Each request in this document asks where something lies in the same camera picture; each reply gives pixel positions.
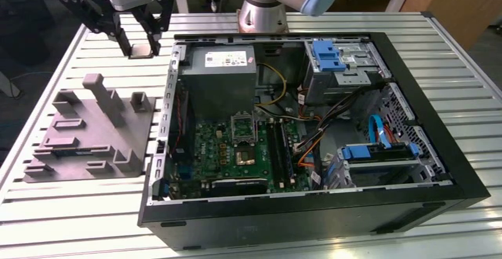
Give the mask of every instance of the ram slot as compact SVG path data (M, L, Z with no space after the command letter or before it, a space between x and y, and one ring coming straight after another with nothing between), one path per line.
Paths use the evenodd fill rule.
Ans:
M295 178L295 173L292 171L292 161L291 161L291 152L290 152L290 144L288 144L288 137L286 135L286 129L284 129L284 124L279 124L280 126L280 136L283 140L284 147L282 147L283 152L284 152L284 160L286 162L283 163L284 167L287 168L288 172L288 180L294 180Z
M290 151L288 151L288 142L287 139L284 139L284 129L282 123L275 123L275 148L276 153L279 157L279 165L282 170L282 177L286 180L284 184L288 187L290 186L290 167L291 167L291 157L290 157Z
M280 165L279 154L276 152L274 122L267 124L267 144L268 144L270 162L272 165L274 185L275 187L282 189L284 187L284 172L283 172L283 167Z

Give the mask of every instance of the open computer tower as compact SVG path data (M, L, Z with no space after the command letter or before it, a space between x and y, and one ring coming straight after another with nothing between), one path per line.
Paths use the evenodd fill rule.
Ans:
M383 33L175 39L138 223L172 249L401 232L490 196Z

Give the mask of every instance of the blue plastic latch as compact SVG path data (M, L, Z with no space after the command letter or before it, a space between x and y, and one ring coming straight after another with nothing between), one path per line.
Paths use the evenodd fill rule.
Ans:
M414 156L418 157L419 154L421 154L421 150L418 148L418 145L415 143L410 143L409 147L410 147L410 150L411 150L411 153L414 154Z
M331 176L331 173L335 170L335 167L337 167L335 163L331 164L330 169L329 169L329 177Z
M349 150L347 147L342 148L342 155L343 155L343 159L346 159L346 160L353 158L351 151Z
M349 150L351 151L351 155L354 158L370 158L370 150L367 146L349 146Z
M347 65L339 61L339 50L333 41L314 41L313 52L323 72L346 71Z

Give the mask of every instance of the power supply label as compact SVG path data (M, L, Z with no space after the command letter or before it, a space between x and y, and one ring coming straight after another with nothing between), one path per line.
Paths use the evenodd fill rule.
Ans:
M206 67L247 66L246 52L208 52L206 53Z

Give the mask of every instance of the green circuit board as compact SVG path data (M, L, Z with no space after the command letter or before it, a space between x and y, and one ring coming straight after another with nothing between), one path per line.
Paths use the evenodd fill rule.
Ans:
M283 126L291 150L292 144L299 141L298 126L294 121L284 122ZM248 135L252 134L250 130L255 130L258 137L254 144L242 145L232 144L231 122L199 122L195 133L195 162L191 179L211 181L231 178L260 178L268 181L270 193L307 190L307 173L295 175L294 186L279 188L274 183L266 127L263 121L255 125L239 125L236 129L240 133ZM238 165L240 157L236 153L242 151L247 158L254 154L254 164Z

